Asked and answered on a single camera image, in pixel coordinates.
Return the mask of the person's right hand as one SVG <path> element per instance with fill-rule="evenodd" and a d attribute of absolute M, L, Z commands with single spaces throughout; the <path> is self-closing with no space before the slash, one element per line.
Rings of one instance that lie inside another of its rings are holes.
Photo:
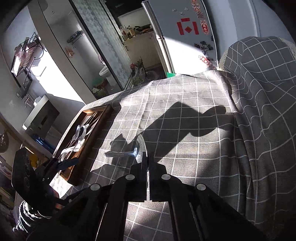
<path fill-rule="evenodd" d="M 57 202 L 59 198 L 59 193 L 52 188 L 51 204 L 54 205 L 56 209 L 61 210 L 63 206 Z"/>

